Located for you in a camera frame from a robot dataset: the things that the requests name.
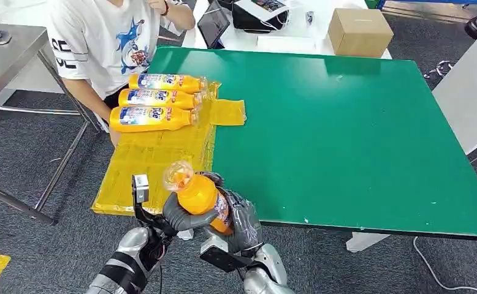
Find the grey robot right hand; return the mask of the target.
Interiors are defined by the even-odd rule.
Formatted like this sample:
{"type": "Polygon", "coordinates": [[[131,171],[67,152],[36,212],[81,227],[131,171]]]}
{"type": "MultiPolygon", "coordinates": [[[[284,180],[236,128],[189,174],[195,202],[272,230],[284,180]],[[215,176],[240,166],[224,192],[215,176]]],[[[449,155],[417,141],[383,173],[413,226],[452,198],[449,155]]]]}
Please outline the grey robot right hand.
{"type": "Polygon", "coordinates": [[[211,226],[206,226],[205,231],[210,236],[217,236],[227,242],[228,251],[236,254],[240,251],[256,251],[263,244],[262,227],[254,205],[245,197],[224,186],[224,179],[218,173],[212,171],[200,171],[197,174],[204,175],[212,180],[217,189],[225,196],[231,209],[233,233],[224,235],[211,226]]]}

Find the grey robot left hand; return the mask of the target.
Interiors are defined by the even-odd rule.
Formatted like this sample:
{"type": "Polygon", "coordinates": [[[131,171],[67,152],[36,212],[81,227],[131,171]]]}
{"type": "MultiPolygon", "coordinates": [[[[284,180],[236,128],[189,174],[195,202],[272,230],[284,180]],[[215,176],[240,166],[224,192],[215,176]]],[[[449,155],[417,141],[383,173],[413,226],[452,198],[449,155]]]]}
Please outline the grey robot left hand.
{"type": "Polygon", "coordinates": [[[213,208],[210,208],[209,211],[203,214],[190,214],[179,204],[178,197],[175,192],[172,192],[169,195],[169,198],[166,200],[162,209],[162,215],[176,231],[185,231],[204,227],[208,234],[220,236],[217,231],[210,228],[210,223],[218,215],[213,208]]]}

